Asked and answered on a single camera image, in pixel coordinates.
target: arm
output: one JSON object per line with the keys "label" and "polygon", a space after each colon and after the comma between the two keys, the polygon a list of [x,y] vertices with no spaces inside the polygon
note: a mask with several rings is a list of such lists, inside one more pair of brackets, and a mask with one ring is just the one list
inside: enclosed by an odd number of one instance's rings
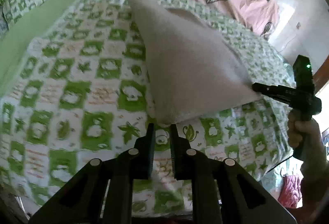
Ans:
{"label": "arm", "polygon": [[301,167],[304,176],[301,182],[303,206],[288,211],[298,223],[312,223],[311,215],[329,187],[329,164],[318,123],[314,119],[306,122],[298,119],[299,112],[292,110],[288,116],[287,134],[289,145],[296,148],[302,141],[300,132],[306,133],[303,148],[305,158]]}

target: hand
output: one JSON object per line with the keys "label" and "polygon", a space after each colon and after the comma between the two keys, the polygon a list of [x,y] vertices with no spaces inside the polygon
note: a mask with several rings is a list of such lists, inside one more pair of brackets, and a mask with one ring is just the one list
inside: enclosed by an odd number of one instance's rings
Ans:
{"label": "hand", "polygon": [[322,177],[328,169],[327,152],[323,144],[322,134],[318,123],[311,121],[299,121],[300,112],[292,110],[288,115],[288,143],[292,148],[298,147],[304,139],[302,149],[301,172],[304,179],[316,180]]}
{"label": "hand", "polygon": [[297,148],[303,140],[301,132],[309,136],[312,146],[322,146],[322,135],[319,129],[319,124],[312,118],[311,121],[299,121],[300,112],[291,110],[288,115],[288,144],[293,149]]}

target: screw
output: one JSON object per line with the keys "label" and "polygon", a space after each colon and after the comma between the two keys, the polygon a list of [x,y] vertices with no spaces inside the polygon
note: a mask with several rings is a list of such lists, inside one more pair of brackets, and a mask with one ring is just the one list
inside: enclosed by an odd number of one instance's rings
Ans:
{"label": "screw", "polygon": [[193,155],[196,155],[196,150],[194,150],[194,149],[188,149],[188,150],[186,151],[186,153],[187,153],[187,155],[191,155],[191,156],[193,156]]}
{"label": "screw", "polygon": [[225,164],[229,165],[229,166],[234,166],[235,165],[235,161],[231,158],[227,158],[225,160]]}
{"label": "screw", "polygon": [[136,148],[131,148],[129,151],[128,151],[128,153],[130,154],[130,155],[136,155],[136,154],[138,154],[138,149],[136,149]]}
{"label": "screw", "polygon": [[98,166],[101,163],[101,161],[98,158],[94,158],[90,161],[90,164],[92,166]]}

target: wooden frame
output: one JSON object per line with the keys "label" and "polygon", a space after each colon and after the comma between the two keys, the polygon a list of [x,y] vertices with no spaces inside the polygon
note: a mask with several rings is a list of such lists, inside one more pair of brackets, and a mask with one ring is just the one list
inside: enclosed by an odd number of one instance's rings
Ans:
{"label": "wooden frame", "polygon": [[323,88],[329,81],[329,56],[321,65],[319,70],[313,76],[315,84],[315,93],[317,93],[321,88]]}

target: green and white patterned bedspread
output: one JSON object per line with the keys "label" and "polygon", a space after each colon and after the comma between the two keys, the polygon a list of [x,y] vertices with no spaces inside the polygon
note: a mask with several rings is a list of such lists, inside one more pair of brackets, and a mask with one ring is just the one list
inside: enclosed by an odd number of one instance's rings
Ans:
{"label": "green and white patterned bedspread", "polygon": [[[192,0],[157,1],[218,29],[253,82],[294,86],[276,50],[237,21]],[[145,47],[126,0],[77,0],[30,43],[25,61],[1,100],[0,179],[42,205],[92,158],[132,148],[155,123],[154,103]],[[217,160],[235,158],[259,180],[291,154],[287,113],[265,97],[177,128],[192,148]],[[191,184],[173,178],[169,129],[155,126],[152,180],[134,181],[133,215],[190,212]]]}

